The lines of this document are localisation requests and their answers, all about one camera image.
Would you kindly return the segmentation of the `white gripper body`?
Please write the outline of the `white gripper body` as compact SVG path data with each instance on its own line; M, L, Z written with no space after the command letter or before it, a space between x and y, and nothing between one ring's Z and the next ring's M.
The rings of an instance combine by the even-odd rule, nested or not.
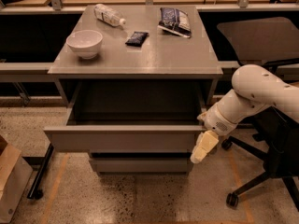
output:
M218 136L225 136L236 128L236 123L232 123L223 116L218 104L214 104L207 111L204 126Z

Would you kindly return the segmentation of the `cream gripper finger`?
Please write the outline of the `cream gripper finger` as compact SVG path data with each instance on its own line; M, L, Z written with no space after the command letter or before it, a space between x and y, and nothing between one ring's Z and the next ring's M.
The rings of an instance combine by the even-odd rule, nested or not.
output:
M213 131L200 133L192 150L190 160L197 164L219 143L219 136Z
M206 120L206 114L207 112L201 113L200 115L197 116L197 119L201 122L204 123Z

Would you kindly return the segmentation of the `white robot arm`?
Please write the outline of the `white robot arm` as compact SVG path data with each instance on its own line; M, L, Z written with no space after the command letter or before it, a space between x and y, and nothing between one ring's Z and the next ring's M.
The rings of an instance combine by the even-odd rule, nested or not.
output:
M232 75L232 88L208 111L198 116L206 131L200 133L191 162L199 163L244 118L273 106L299 121L299 87L287 84L263 67L247 64Z

